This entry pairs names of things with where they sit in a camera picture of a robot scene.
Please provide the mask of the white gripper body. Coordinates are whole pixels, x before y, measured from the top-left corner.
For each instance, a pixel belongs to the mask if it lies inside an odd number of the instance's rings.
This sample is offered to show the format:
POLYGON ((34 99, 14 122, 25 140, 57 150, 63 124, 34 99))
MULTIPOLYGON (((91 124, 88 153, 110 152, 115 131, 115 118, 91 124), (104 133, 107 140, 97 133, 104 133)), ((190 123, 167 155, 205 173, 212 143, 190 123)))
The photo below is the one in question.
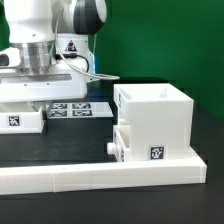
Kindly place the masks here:
POLYGON ((45 75, 0 75, 0 102, 75 99, 86 94, 85 77, 64 64, 45 75))

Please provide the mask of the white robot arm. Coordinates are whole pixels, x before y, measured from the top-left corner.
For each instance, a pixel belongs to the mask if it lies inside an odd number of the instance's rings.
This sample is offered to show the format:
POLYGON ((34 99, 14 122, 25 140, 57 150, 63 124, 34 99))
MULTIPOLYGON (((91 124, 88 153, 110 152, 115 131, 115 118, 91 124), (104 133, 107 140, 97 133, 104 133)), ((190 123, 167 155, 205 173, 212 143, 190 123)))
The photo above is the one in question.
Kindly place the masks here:
POLYGON ((10 46, 0 51, 0 102, 83 98, 84 74, 56 59, 66 34, 93 35, 105 23, 105 0, 3 0, 10 46))

